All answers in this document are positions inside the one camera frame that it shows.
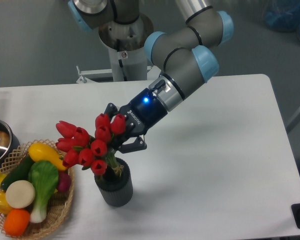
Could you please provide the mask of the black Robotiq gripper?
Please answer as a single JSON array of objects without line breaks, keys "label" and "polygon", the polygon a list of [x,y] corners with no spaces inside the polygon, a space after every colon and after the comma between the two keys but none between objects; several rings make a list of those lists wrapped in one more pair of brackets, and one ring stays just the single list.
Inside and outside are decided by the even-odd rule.
[{"label": "black Robotiq gripper", "polygon": [[140,135],[146,134],[151,127],[168,114],[168,111],[154,94],[154,90],[145,88],[128,104],[118,108],[110,102],[104,110],[104,114],[107,114],[109,119],[113,119],[119,113],[126,116],[126,130],[122,137],[125,140],[137,137],[134,142],[118,147],[120,153],[126,154],[143,151],[147,148],[144,137]]}]

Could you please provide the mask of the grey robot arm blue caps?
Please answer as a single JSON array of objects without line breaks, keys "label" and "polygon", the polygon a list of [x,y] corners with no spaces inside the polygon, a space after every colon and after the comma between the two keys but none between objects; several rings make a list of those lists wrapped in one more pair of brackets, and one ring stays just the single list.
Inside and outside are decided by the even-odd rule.
[{"label": "grey robot arm blue caps", "polygon": [[215,10],[208,0],[178,0],[176,4],[186,26],[167,34],[154,31],[137,0],[68,2],[83,30],[98,29],[115,82],[144,80],[148,63],[160,69],[158,78],[128,104],[107,106],[109,117],[124,115],[126,123],[126,131],[112,141],[112,153],[144,150],[147,131],[219,70],[210,49],[232,38],[232,18]]}]

